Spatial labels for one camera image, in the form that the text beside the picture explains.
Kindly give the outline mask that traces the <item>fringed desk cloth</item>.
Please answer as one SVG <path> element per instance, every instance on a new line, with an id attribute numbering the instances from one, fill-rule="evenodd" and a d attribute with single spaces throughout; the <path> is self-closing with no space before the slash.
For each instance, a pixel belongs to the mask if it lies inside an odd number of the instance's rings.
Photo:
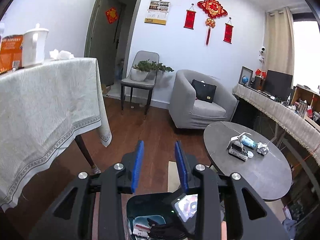
<path id="1" fill-rule="evenodd" d="M 266 116 L 274 120 L 282 129 L 291 137 L 300 143 L 315 159 L 316 163 L 320 162 L 319 158 L 319 131 L 311 124 L 305 121 L 295 112 L 291 111 L 282 104 L 275 102 L 263 94 L 256 92 L 243 85 L 237 84 L 233 88 L 233 94 L 244 99 Z"/>

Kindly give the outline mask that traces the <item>orange box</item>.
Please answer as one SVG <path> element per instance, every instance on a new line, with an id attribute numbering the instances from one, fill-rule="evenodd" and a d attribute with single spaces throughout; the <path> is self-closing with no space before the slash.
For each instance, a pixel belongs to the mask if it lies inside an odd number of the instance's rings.
<path id="1" fill-rule="evenodd" d="M 23 35 L 10 35 L 2 39 L 0 72 L 22 67 L 22 42 Z"/>

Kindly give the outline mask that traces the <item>red Chinese knot ornament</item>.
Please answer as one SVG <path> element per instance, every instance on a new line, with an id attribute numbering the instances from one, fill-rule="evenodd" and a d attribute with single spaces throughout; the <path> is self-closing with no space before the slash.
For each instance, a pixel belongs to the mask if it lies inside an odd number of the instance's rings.
<path id="1" fill-rule="evenodd" d="M 202 0 L 197 3 L 197 6 L 207 15 L 205 25 L 208 28 L 206 37 L 206 45 L 208 45 L 211 30 L 216 26 L 215 20 L 217 18 L 226 17 L 228 12 L 218 0 Z"/>

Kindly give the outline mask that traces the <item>white paper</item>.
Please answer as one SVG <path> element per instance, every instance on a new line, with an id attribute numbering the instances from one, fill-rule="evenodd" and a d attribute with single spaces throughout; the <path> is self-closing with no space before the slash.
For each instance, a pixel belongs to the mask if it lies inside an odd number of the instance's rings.
<path id="1" fill-rule="evenodd" d="M 269 152 L 269 148 L 267 143 L 259 142 L 257 144 L 257 153 L 259 153 L 260 155 L 267 155 L 268 152 Z"/>

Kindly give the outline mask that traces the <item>white ceramic jug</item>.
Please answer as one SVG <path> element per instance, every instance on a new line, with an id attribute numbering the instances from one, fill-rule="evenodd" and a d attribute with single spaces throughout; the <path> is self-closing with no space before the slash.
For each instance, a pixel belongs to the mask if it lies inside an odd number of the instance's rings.
<path id="1" fill-rule="evenodd" d="M 29 68 L 44 63 L 45 44 L 49 30 L 41 28 L 37 23 L 35 28 L 23 34 L 22 67 Z"/>

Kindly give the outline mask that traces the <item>wall calendar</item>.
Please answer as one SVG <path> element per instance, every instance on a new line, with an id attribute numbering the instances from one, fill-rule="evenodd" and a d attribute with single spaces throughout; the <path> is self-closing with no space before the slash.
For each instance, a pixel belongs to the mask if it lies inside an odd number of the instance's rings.
<path id="1" fill-rule="evenodd" d="M 150 1 L 144 22 L 149 24 L 166 25 L 170 5 L 170 2 L 163 0 Z"/>

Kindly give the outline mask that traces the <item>SanDisk cardboard package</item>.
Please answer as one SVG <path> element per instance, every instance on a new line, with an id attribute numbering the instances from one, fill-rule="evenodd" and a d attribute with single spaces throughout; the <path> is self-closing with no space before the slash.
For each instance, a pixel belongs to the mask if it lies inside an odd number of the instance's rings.
<path id="1" fill-rule="evenodd" d="M 132 222 L 132 234 L 136 237 L 136 239 L 139 237 L 148 239 L 148 233 L 150 232 L 151 227 L 158 224 L 165 224 L 165 219 L 160 215 L 136 217 Z"/>

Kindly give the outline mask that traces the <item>picture frame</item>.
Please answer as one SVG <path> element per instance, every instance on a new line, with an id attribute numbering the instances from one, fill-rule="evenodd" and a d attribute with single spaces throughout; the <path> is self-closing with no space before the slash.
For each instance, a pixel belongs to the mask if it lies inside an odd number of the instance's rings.
<path id="1" fill-rule="evenodd" d="M 252 76 L 253 76 L 253 70 L 251 70 L 245 66 L 242 66 L 238 84 L 246 86 L 246 87 L 250 86 Z"/>

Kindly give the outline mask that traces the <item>beige curtain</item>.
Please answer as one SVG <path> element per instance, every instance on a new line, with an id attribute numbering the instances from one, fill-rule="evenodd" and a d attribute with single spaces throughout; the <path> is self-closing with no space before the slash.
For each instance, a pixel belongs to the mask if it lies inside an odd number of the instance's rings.
<path id="1" fill-rule="evenodd" d="M 264 68 L 294 74 L 293 16 L 288 7 L 266 13 Z"/>

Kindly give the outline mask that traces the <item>round grey marble table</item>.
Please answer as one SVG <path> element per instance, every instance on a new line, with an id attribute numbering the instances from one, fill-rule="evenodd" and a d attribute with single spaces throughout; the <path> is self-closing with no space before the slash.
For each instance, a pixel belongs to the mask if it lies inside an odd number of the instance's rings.
<path id="1" fill-rule="evenodd" d="M 255 142 L 266 143 L 268 153 L 260 155 L 253 150 L 253 157 L 242 161 L 228 153 L 230 139 L 241 133 Z M 289 163 L 281 151 L 256 131 L 233 122 L 217 121 L 206 127 L 204 144 L 212 165 L 226 176 L 234 172 L 242 177 L 266 201 L 274 201 L 288 193 L 292 183 Z"/>

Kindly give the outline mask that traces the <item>small globe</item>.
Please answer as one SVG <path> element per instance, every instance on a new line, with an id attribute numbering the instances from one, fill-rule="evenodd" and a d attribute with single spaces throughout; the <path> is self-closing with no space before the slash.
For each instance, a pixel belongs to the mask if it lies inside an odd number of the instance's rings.
<path id="1" fill-rule="evenodd" d="M 244 86 L 247 86 L 248 82 L 249 82 L 249 78 L 247 76 L 243 76 L 242 77 L 242 84 Z"/>

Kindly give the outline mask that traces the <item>red door sticker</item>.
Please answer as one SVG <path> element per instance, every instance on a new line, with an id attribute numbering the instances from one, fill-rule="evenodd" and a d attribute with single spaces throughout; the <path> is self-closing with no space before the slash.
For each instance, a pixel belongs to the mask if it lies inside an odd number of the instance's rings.
<path id="1" fill-rule="evenodd" d="M 118 20 L 118 13 L 115 7 L 105 11 L 105 15 L 109 24 L 112 24 Z"/>

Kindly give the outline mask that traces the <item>black monitor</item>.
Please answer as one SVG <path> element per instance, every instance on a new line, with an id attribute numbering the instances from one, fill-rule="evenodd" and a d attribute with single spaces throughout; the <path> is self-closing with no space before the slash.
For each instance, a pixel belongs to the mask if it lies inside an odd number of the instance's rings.
<path id="1" fill-rule="evenodd" d="M 268 70 L 264 83 L 264 91 L 275 98 L 286 101 L 290 94 L 292 79 L 293 76 L 290 74 Z"/>

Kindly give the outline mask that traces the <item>blue tissue pack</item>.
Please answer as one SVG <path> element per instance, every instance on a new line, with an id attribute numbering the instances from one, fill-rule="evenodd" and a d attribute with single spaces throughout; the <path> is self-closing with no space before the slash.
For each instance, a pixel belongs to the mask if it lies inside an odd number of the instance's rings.
<path id="1" fill-rule="evenodd" d="M 256 149 L 258 144 L 252 140 L 251 138 L 247 137 L 246 135 L 242 135 L 241 136 L 241 143 L 244 145 L 244 146 L 247 146 L 251 149 Z"/>

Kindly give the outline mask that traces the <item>black bag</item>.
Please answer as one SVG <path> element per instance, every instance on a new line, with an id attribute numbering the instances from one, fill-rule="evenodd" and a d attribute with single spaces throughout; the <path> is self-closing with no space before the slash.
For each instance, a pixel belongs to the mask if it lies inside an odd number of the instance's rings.
<path id="1" fill-rule="evenodd" d="M 216 85 L 207 84 L 204 82 L 197 81 L 195 79 L 193 79 L 191 85 L 196 91 L 197 100 L 205 101 L 208 103 L 213 102 L 216 91 Z"/>

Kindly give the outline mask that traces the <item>dark trash bin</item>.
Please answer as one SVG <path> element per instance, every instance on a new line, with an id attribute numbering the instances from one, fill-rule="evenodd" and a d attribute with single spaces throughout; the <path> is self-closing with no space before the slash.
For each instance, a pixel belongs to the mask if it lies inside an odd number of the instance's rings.
<path id="1" fill-rule="evenodd" d="M 194 238 L 197 204 L 197 194 L 187 195 L 182 190 L 143 194 L 130 198 L 126 205 L 130 239 L 136 239 L 132 234 L 133 220 L 139 216 L 150 215 L 160 215 L 165 219 L 165 224 L 154 225 L 161 227 L 160 235 L 155 239 Z"/>

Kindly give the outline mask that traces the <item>red scroll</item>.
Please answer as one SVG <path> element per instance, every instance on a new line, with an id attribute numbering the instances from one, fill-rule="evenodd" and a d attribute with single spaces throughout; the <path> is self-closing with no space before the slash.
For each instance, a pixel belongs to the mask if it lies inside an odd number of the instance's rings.
<path id="1" fill-rule="evenodd" d="M 232 25 L 232 18 L 229 17 L 229 20 L 227 23 L 225 23 L 225 35 L 224 35 L 224 42 L 227 42 L 229 44 L 232 43 L 232 34 L 233 34 L 233 25 Z"/>
<path id="2" fill-rule="evenodd" d="M 196 11 L 194 9 L 194 3 L 191 3 L 191 7 L 188 10 L 186 10 L 184 28 L 186 29 L 194 28 L 195 15 L 196 15 Z"/>

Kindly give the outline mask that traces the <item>right red scroll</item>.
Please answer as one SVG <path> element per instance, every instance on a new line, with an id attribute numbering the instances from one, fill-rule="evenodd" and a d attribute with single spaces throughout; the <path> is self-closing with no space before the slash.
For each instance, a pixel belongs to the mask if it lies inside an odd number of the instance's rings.
<path id="1" fill-rule="evenodd" d="M 229 44 L 232 43 L 232 34 L 233 34 L 233 25 L 232 25 L 232 18 L 229 17 L 229 20 L 227 23 L 225 23 L 225 35 L 224 35 L 224 42 L 227 42 Z"/>

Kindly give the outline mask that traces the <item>grey door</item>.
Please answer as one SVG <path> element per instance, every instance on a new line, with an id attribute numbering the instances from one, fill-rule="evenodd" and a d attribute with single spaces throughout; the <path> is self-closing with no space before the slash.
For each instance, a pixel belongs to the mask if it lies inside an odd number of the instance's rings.
<path id="1" fill-rule="evenodd" d="M 133 30 L 141 0 L 95 0 L 84 57 L 98 60 L 103 96 L 120 97 L 120 81 L 127 75 Z M 105 11 L 115 7 L 118 20 L 109 24 Z"/>

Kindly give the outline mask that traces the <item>beige floor rug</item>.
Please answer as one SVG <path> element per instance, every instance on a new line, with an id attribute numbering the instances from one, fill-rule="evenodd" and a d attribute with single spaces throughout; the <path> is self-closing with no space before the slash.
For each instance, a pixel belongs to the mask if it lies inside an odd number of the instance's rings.
<path id="1" fill-rule="evenodd" d="M 173 161 L 168 162 L 168 192 L 174 192 L 180 187 L 177 165 Z"/>

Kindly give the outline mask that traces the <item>white plastic lid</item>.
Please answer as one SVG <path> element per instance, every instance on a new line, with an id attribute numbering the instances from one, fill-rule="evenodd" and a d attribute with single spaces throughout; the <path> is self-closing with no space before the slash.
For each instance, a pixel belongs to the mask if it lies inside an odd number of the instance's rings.
<path id="1" fill-rule="evenodd" d="M 253 158 L 253 156 L 254 156 L 254 154 L 251 152 L 251 151 L 248 151 L 247 152 L 247 155 L 248 155 L 248 157 L 251 159 L 251 158 Z"/>

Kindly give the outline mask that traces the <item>left red scroll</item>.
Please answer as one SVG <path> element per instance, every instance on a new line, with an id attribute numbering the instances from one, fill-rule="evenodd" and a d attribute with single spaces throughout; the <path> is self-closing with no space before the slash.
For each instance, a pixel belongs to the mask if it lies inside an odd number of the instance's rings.
<path id="1" fill-rule="evenodd" d="M 186 29 L 194 28 L 195 15 L 196 15 L 196 11 L 194 9 L 194 3 L 191 3 L 191 7 L 188 10 L 186 10 L 184 28 Z"/>

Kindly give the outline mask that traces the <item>grey dining chair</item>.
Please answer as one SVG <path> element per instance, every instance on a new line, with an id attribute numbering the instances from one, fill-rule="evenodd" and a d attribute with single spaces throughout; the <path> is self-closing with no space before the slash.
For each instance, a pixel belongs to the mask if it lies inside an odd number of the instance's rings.
<path id="1" fill-rule="evenodd" d="M 129 75 L 120 81 L 120 105 L 121 113 L 124 111 L 125 88 L 130 88 L 130 104 L 132 104 L 132 95 L 134 89 L 148 91 L 146 106 L 144 109 L 144 118 L 151 105 L 152 93 L 156 84 L 157 71 L 150 67 L 153 63 L 159 63 L 159 55 L 154 52 L 140 50 L 134 58 Z"/>

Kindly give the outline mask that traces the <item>potted green plant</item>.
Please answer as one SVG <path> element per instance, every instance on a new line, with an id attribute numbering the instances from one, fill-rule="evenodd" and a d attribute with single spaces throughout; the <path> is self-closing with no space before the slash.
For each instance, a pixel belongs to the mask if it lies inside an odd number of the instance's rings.
<path id="1" fill-rule="evenodd" d="M 163 63 L 157 63 L 155 61 L 145 60 L 139 61 L 131 68 L 130 79 L 133 81 L 144 81 L 148 76 L 149 72 L 161 71 L 163 73 L 173 72 L 171 67 L 167 67 Z"/>

